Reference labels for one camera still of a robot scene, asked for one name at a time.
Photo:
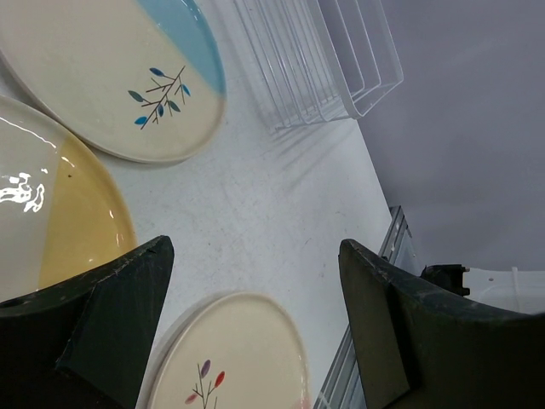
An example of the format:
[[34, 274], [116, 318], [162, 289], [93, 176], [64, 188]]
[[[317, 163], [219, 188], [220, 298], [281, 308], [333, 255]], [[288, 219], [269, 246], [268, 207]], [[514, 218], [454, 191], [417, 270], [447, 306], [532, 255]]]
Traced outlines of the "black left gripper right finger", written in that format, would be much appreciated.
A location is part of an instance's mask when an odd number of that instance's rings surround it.
[[381, 408], [541, 408], [544, 318], [495, 308], [403, 271], [388, 282], [410, 391]]

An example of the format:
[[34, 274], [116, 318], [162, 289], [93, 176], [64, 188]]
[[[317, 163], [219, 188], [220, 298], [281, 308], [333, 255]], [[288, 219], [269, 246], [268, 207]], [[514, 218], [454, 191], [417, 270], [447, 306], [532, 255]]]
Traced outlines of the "cream and blue round plate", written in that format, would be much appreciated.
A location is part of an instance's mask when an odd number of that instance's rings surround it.
[[4, 1], [1, 56], [47, 113], [135, 162], [190, 158], [227, 108], [220, 53], [194, 1]]

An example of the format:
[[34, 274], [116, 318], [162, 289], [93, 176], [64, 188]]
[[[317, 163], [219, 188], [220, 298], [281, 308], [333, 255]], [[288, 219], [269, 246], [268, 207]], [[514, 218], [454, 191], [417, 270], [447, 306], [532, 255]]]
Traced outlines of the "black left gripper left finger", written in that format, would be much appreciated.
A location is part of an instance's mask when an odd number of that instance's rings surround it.
[[3, 408], [133, 408], [174, 264], [157, 236], [1, 304]]

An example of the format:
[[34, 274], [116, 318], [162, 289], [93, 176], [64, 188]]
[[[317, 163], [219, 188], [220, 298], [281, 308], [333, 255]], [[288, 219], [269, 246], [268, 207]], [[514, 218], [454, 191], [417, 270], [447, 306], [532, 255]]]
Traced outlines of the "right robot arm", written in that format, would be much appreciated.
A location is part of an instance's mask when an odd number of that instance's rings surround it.
[[492, 271], [461, 264], [425, 267], [421, 278], [458, 296], [522, 314], [544, 313], [544, 272]]

